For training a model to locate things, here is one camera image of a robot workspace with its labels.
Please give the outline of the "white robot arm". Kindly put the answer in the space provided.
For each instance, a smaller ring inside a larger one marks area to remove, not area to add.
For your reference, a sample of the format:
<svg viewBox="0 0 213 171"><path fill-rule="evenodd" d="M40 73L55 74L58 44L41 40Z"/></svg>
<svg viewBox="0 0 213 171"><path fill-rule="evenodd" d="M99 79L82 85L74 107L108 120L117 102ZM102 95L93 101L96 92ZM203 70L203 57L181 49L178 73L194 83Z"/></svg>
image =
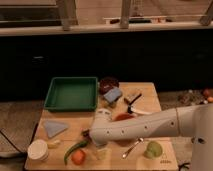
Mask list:
<svg viewBox="0 0 213 171"><path fill-rule="evenodd" d="M116 122L109 114L96 113L89 135L96 146L137 138L192 137L190 171L213 171L213 104L172 108Z"/></svg>

